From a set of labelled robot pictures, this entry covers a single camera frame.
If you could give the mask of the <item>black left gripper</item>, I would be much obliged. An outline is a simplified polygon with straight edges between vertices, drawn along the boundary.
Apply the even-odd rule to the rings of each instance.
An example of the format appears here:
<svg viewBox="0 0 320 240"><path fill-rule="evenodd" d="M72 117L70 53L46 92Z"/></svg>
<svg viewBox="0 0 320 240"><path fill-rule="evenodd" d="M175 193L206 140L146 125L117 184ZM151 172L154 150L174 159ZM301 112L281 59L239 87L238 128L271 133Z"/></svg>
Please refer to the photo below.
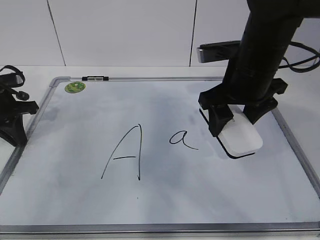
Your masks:
<svg viewBox="0 0 320 240"><path fill-rule="evenodd" d="M34 115L39 110L35 101L28 101L29 94L15 91L12 88L0 87L0 137L14 147L25 146L27 136L22 119L15 119L22 115Z"/></svg>

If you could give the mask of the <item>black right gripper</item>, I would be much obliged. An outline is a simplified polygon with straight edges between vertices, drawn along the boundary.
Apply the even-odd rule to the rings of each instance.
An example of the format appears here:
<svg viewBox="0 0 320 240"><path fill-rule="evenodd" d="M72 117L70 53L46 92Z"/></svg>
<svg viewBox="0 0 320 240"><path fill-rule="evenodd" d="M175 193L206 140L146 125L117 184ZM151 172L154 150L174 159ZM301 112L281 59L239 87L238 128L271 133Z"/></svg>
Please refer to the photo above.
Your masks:
<svg viewBox="0 0 320 240"><path fill-rule="evenodd" d="M272 99L274 94L283 94L287 87L288 84L281 78L274 78L264 96L255 99L250 96L253 91L250 91L249 87L245 89L237 88L235 93L232 93L225 83L220 83L209 90L201 92L198 103L203 110L209 108L208 128L212 136L217 137L224 126L234 117L228 105L246 105L243 113L251 124L255 124L262 116L277 107L275 104L260 104Z"/></svg>

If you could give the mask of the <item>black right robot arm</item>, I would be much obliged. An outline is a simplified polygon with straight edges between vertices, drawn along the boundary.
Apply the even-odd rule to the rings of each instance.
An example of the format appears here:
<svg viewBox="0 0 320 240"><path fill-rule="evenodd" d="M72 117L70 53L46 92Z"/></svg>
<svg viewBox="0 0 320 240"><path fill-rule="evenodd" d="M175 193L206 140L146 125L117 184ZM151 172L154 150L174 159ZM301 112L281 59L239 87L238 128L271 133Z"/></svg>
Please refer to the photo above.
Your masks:
<svg viewBox="0 0 320 240"><path fill-rule="evenodd" d="M287 83L275 78L293 36L305 18L320 16L317 0L250 0L250 14L239 41L202 44L201 63L226 60L222 82L200 93L198 102L208 112L210 133L217 137L232 120L230 105L242 105L250 123L277 107Z"/></svg>

